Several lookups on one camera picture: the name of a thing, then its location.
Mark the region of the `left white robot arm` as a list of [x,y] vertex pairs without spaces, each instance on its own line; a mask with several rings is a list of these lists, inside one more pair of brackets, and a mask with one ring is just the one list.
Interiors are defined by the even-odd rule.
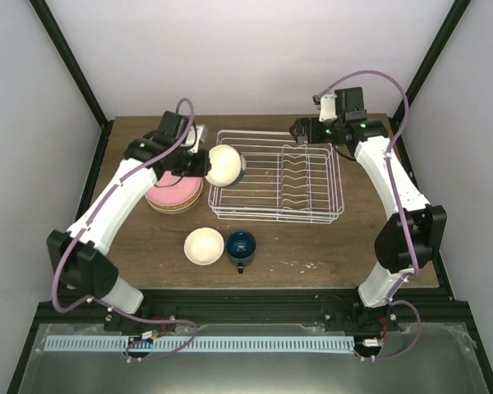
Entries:
[[51,301],[67,313],[87,300],[122,314],[135,332],[145,330],[151,311],[143,293],[129,284],[109,261],[114,237],[136,204],[166,172],[181,178],[202,178],[210,169],[201,148],[208,131],[194,117],[166,112],[155,131],[133,140],[98,198],[66,231],[52,231],[46,240],[53,266]]

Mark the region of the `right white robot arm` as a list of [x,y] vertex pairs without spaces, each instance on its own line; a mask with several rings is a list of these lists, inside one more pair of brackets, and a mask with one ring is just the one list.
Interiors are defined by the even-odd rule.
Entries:
[[396,153],[384,123],[370,119],[360,87],[338,89],[313,98],[318,117],[299,118],[289,132],[299,144],[344,146],[369,176],[387,222],[374,243],[377,262],[357,288],[348,319],[366,331],[385,313],[399,288],[440,249],[447,213],[414,185]]

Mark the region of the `dark blue mug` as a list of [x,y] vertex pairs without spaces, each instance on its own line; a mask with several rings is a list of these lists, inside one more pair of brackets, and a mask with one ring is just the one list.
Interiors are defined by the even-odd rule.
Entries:
[[256,238],[248,231],[235,231],[227,236],[224,246],[229,262],[243,274],[255,258]]

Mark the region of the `cream and blue bowl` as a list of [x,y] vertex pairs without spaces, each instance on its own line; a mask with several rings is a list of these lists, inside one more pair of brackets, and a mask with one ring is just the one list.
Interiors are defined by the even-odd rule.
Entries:
[[246,171],[245,158],[234,147],[215,145],[209,151],[210,170],[205,179],[216,187],[234,186],[241,181]]

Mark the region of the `cream shallow bowl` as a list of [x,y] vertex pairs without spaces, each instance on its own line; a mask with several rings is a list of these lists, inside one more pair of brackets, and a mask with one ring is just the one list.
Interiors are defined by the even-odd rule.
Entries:
[[206,266],[217,262],[224,251],[224,239],[213,228],[201,227],[192,231],[185,239],[183,251],[195,265]]

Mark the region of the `white wire dish rack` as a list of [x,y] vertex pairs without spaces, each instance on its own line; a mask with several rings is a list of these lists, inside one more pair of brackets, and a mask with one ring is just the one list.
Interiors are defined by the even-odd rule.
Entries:
[[281,131],[217,133],[217,144],[245,159],[243,178],[233,186],[211,186],[210,209],[219,219],[330,224],[343,213],[338,154],[330,145],[298,145]]

